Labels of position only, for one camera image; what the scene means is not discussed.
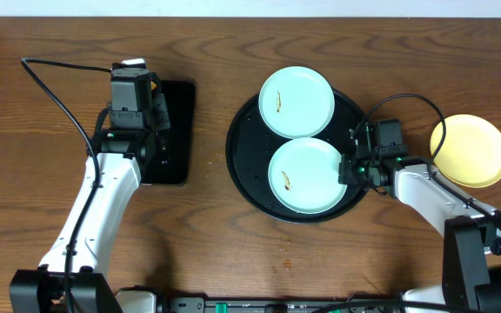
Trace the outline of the pale green plate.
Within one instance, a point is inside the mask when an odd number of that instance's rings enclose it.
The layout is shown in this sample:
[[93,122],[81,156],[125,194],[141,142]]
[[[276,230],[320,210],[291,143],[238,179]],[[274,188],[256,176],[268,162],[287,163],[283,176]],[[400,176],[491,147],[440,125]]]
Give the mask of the pale green plate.
[[273,154],[268,181],[276,199],[291,211],[312,215],[332,209],[347,186],[338,181],[341,154],[313,137],[284,143]]

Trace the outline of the yellow plate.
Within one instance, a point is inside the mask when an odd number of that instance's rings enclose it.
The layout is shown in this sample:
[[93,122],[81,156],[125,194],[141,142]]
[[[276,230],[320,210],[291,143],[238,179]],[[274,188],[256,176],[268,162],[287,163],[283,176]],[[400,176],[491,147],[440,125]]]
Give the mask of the yellow plate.
[[445,118],[431,133],[439,171],[455,184],[483,188],[501,179],[501,132],[481,117]]

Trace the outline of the light blue plate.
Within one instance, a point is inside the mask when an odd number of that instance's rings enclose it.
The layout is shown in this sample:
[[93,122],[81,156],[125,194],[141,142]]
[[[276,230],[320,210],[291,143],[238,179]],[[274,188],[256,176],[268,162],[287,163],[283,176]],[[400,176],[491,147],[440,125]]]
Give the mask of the light blue plate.
[[332,119],[335,96],[320,73],[290,66],[266,79],[258,93],[258,110],[266,126],[281,137],[313,137]]

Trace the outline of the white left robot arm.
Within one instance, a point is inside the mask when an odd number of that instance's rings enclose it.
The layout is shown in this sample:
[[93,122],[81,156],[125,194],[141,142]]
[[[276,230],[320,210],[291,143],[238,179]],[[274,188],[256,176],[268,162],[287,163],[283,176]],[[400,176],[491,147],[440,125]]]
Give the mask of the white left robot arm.
[[87,141],[82,186],[57,240],[35,270],[18,270],[10,283],[15,312],[164,312],[150,287],[114,293],[107,281],[119,225],[140,187],[155,142],[170,127],[165,97],[121,107],[108,104]]

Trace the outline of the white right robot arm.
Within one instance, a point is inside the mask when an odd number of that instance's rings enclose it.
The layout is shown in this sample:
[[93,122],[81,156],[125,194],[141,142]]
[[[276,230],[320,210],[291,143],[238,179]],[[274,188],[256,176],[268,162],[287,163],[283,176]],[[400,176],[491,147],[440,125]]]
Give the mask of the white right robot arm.
[[501,210],[469,196],[427,160],[405,154],[344,154],[338,181],[377,188],[412,207],[444,239],[442,282],[404,299],[501,312]]

